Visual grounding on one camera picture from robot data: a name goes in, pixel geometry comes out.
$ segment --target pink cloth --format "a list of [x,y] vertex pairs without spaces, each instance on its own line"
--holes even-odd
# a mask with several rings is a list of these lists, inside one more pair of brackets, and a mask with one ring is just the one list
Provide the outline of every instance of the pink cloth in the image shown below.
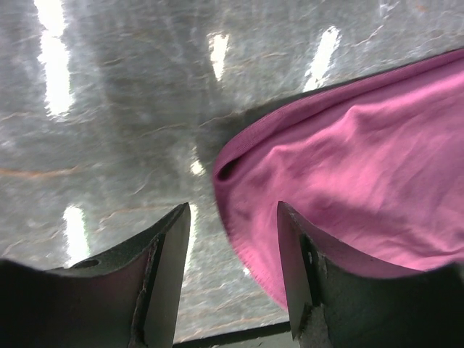
[[428,270],[464,260],[464,49],[288,104],[215,163],[228,238],[286,306],[276,207],[348,245]]

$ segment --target marble surface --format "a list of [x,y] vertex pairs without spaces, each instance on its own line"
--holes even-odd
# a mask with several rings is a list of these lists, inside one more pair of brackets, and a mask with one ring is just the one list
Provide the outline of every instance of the marble surface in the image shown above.
[[286,320],[227,244],[220,148],[304,92],[462,46],[462,0],[2,0],[0,254],[72,265],[190,202],[175,340]]

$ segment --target pink towel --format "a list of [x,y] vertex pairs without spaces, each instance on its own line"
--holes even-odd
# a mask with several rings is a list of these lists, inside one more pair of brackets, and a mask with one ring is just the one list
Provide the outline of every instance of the pink towel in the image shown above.
[[464,261],[464,49],[277,109],[224,147],[213,181],[233,248],[283,307],[278,201],[396,265]]

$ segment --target gray marble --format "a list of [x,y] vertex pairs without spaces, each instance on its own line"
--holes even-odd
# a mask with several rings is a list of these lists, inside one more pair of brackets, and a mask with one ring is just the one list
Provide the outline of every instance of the gray marble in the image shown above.
[[286,320],[227,244],[220,148],[304,92],[462,46],[463,0],[2,0],[0,254],[71,265],[190,202],[175,340]]

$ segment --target bolt hole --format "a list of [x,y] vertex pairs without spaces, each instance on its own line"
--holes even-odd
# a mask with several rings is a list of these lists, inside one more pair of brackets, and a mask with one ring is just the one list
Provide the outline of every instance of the bolt hole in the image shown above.
[[84,260],[73,265],[72,268],[90,268],[95,267],[100,263],[97,259]]

